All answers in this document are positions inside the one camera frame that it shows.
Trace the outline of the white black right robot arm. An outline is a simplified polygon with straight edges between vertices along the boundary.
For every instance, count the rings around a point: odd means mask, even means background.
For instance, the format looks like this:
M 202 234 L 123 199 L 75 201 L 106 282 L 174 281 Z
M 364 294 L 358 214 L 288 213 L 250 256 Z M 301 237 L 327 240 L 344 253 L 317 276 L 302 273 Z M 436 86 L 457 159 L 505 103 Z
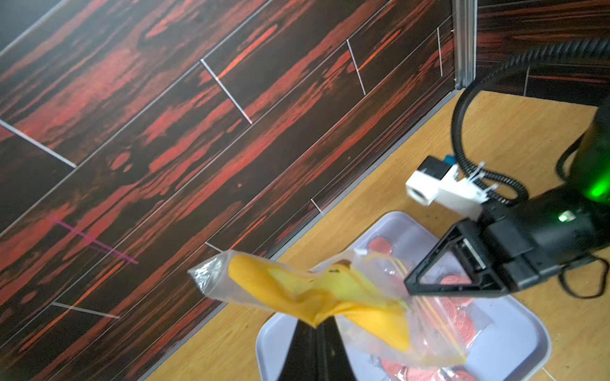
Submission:
M 455 223 L 410 272 L 411 295 L 500 298 L 557 276 L 570 296 L 570 270 L 597 261 L 609 246 L 609 101 L 598 107 L 587 131 L 560 157 L 562 171 L 574 160 L 564 184 L 509 207 L 482 205 L 477 219 Z M 455 255 L 467 274 L 463 284 L 427 284 L 425 275 L 444 255 Z

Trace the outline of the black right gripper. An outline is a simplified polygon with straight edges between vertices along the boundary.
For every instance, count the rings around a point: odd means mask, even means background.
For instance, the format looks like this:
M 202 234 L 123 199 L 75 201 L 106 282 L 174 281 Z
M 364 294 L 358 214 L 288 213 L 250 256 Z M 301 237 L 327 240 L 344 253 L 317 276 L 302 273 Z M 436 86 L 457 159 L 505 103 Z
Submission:
M 511 207 L 489 200 L 477 224 L 464 219 L 449 228 L 404 280 L 410 295 L 501 298 L 552 277 L 568 291 L 567 272 L 598 261 L 595 253 L 609 246 L 609 207 L 567 185 Z M 433 281 L 446 257 L 468 283 Z

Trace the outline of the aluminium corner profile right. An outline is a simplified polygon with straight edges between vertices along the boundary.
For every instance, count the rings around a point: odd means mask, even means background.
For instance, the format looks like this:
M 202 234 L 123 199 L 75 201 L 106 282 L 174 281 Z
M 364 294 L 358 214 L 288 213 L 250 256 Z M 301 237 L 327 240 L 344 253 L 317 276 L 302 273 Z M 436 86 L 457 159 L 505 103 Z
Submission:
M 477 73 L 478 0 L 453 0 L 455 88 L 466 89 Z

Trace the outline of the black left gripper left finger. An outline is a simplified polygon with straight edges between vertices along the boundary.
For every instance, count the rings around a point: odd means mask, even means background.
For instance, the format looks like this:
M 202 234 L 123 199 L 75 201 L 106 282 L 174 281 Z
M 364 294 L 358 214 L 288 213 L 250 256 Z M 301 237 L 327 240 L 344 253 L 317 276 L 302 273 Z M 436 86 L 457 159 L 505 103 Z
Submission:
M 313 328 L 305 322 L 297 322 L 279 381 L 319 380 L 320 328 L 320 325 Z

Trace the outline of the lavender plastic tray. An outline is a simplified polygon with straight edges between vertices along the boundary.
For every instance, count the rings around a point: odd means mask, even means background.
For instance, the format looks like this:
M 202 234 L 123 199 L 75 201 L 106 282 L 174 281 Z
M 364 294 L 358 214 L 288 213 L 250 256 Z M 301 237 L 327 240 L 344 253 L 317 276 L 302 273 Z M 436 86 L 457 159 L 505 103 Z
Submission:
M 393 211 L 379 218 L 357 238 L 351 249 L 366 249 L 376 238 L 386 239 L 392 255 L 417 264 L 437 238 L 413 218 Z M 551 338 L 540 319 L 513 297 L 478 298 L 467 307 L 479 333 L 464 370 L 479 380 L 528 380 L 551 356 Z M 255 344 L 261 379 L 281 374 L 297 320 L 276 314 L 262 326 Z

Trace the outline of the ziploc bag with pink cookies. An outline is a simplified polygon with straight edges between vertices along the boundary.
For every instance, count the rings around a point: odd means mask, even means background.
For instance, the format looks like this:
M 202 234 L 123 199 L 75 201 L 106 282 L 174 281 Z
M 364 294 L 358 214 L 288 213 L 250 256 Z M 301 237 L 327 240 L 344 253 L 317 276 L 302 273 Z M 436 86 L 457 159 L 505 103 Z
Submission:
M 473 345 L 440 297 L 412 296 L 395 257 L 350 249 L 310 271 L 229 250 L 189 269 L 208 298 L 290 315 L 313 328 L 335 317 L 351 348 L 416 368 L 463 365 Z

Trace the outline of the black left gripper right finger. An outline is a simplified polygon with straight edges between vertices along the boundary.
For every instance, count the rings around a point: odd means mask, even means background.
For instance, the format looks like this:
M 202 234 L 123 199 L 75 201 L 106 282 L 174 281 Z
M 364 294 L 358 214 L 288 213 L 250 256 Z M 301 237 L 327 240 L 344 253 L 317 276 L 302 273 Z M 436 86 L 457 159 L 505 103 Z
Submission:
M 317 380 L 356 381 L 335 317 L 316 329 Z

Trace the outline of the pink wrapped cookie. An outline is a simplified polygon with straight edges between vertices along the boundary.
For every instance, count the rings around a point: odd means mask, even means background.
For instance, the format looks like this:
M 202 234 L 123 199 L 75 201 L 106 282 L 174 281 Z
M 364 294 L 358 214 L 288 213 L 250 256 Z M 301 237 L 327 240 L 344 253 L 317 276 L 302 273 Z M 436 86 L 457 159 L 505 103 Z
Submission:
M 392 255 L 392 243 L 385 237 L 375 237 L 369 241 L 367 249 L 371 252 L 377 252 L 387 256 Z
M 377 364 L 384 370 L 390 380 L 405 381 L 476 381 L 477 378 L 462 369 L 420 369 L 401 365 L 397 362 L 377 359 Z
M 442 285 L 470 284 L 471 281 L 465 276 L 448 275 L 441 279 Z M 457 332 L 461 335 L 465 344 L 471 345 L 478 335 L 473 319 L 467 312 L 467 308 L 473 302 L 469 297 L 442 297 L 439 300 L 448 313 Z

